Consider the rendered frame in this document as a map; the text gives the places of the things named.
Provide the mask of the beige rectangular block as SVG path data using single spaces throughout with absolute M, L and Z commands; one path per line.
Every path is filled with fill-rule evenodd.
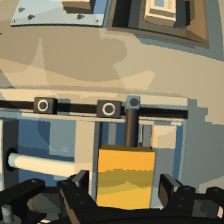
M 96 0 L 61 0 L 67 14 L 93 14 Z

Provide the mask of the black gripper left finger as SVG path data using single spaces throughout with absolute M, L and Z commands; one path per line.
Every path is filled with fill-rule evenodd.
M 57 213 L 58 219 L 69 215 L 72 224 L 113 219 L 88 192 L 89 170 L 81 169 L 54 187 L 28 179 L 0 191 L 0 224 L 38 224 L 47 213 Z

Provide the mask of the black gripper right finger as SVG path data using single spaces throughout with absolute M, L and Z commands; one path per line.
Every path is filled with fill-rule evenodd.
M 164 208 L 158 216 L 195 216 L 224 220 L 224 189 L 209 187 L 206 194 L 195 194 L 194 187 L 184 186 L 175 180 L 170 174 L 160 175 L 158 198 Z M 223 209 L 222 218 L 217 216 L 220 206 Z

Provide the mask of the yellow-orange block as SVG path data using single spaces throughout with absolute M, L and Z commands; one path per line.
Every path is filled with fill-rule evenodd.
M 97 205 L 149 208 L 155 152 L 149 147 L 107 145 L 99 150 Z

